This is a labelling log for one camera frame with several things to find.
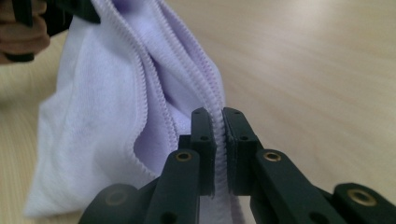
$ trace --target wooden surface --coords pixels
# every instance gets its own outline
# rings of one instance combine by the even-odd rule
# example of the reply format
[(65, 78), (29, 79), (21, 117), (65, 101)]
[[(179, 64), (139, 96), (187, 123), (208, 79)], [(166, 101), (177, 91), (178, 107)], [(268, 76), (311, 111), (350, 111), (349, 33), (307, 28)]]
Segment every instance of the wooden surface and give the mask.
[[(287, 153), (323, 189), (356, 182), (396, 203), (396, 1), (168, 2), (265, 147)], [(34, 63), (0, 66), (1, 224), (78, 221), (79, 213), (21, 215), (38, 104), (54, 91), (63, 42), (52, 39)]]

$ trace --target human hand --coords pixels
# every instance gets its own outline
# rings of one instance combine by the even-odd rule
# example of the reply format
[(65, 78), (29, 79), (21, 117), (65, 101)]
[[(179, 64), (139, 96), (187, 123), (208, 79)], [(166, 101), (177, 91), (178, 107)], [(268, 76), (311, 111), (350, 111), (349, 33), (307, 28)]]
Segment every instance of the human hand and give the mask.
[(46, 11), (44, 1), (32, 0), (33, 27), (15, 21), (11, 0), (0, 0), (0, 64), (12, 63), (5, 53), (37, 54), (50, 44), (47, 25), (39, 17)]

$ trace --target black object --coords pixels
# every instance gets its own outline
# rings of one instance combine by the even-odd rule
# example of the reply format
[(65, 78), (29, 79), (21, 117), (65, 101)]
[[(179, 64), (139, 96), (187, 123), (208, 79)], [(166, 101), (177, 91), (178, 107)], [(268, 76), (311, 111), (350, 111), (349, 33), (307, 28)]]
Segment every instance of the black object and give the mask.
[[(70, 26), (73, 15), (85, 21), (100, 23), (91, 0), (46, 0), (47, 11), (42, 16), (47, 24), (49, 36), (59, 34)], [(12, 0), (15, 20), (28, 27), (33, 26), (32, 2), (31, 0)], [(12, 55), (6, 54), (12, 62), (26, 63), (35, 59), (33, 53)]]
[[(333, 195), (318, 189), (284, 153), (262, 147), (242, 112), (224, 108), (223, 117), (230, 192), (250, 196), (256, 223), (396, 223), (396, 207), (377, 192), (352, 183), (338, 185)], [(158, 179), (139, 190), (104, 189), (79, 224), (198, 223), (199, 195), (216, 193), (215, 148), (210, 117), (197, 109), (191, 114), (191, 135), (180, 136)], [(112, 198), (118, 207), (108, 203)]]

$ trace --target white cloth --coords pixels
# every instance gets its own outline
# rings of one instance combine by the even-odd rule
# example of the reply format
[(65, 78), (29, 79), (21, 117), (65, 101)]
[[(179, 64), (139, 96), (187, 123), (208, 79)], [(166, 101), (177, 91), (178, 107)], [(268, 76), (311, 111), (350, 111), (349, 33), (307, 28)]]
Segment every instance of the white cloth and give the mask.
[(228, 193), (224, 93), (219, 71), (177, 15), (159, 0), (92, 0), (101, 24), (74, 18), (56, 92), (40, 106), (38, 162), (24, 214), (84, 209), (114, 183), (141, 188), (161, 174), (191, 111), (211, 115), (213, 199), (201, 223), (242, 223)]

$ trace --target cloth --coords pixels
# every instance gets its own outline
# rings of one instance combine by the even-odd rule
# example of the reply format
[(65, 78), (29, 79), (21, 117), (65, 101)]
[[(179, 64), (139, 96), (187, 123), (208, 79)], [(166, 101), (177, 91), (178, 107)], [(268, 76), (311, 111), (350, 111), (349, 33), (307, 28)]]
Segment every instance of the cloth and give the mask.
[(205, 107), (218, 145), (201, 223), (243, 223), (227, 189), (221, 78), (185, 24), (159, 0), (92, 0), (101, 24), (74, 18), (56, 92), (40, 106), (38, 162), (24, 214), (83, 210), (103, 188), (161, 174), (191, 111)]

